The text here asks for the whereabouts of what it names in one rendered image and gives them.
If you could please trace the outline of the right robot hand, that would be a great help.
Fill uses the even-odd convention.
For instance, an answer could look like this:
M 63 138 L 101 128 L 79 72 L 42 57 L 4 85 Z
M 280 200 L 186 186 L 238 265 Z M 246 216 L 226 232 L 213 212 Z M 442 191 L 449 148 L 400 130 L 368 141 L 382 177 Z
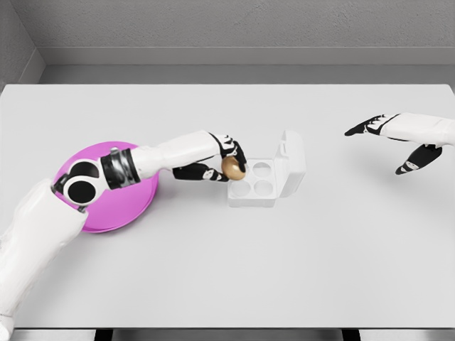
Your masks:
M 442 147 L 450 146 L 445 144 L 444 132 L 453 120 L 409 112 L 382 114 L 357 124 L 344 135 L 369 133 L 396 141 L 418 143 L 419 147 L 396 169 L 395 173 L 402 175 L 422 169 L 440 157 Z

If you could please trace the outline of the brown egg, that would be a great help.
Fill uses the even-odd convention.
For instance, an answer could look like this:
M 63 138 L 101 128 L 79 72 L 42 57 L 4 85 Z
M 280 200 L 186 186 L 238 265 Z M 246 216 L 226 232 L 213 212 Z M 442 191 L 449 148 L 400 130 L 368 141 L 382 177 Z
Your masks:
M 246 172 L 241 171 L 240 164 L 234 156 L 226 156 L 221 163 L 223 174 L 230 180 L 242 180 Z

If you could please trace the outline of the pink round plate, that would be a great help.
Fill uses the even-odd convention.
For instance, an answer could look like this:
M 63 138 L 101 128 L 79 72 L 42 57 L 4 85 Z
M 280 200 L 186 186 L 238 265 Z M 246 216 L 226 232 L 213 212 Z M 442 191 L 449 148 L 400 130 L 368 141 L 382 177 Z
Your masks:
M 54 179 L 66 173 L 79 159 L 97 160 L 117 147 L 120 150 L 136 148 L 135 144 L 123 141 L 106 141 L 88 146 L 71 156 L 60 167 Z M 91 204 L 86 211 L 88 218 L 82 228 L 87 233 L 102 233 L 119 229 L 138 218 L 153 200 L 159 184 L 159 174 L 124 189 L 108 190 Z

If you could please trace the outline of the white egg box with lid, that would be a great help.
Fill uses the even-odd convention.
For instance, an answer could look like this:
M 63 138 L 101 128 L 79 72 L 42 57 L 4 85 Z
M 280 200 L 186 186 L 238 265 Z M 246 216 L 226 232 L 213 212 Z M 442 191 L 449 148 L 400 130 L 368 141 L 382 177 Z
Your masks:
M 273 207 L 293 195 L 306 174 L 304 142 L 295 131 L 284 131 L 274 158 L 247 161 L 246 176 L 229 183 L 230 207 Z

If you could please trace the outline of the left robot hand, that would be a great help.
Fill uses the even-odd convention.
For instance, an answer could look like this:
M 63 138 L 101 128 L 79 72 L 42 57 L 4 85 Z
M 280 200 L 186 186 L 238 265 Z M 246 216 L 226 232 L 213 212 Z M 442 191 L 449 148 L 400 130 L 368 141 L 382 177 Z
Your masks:
M 202 163 L 216 155 L 223 160 L 233 157 L 242 178 L 246 175 L 247 160 L 239 145 L 229 135 L 217 135 L 208 131 L 181 136 L 177 139 L 178 161 L 172 165 L 172 173 L 177 180 L 210 180 L 228 182 L 229 177 L 224 173 Z

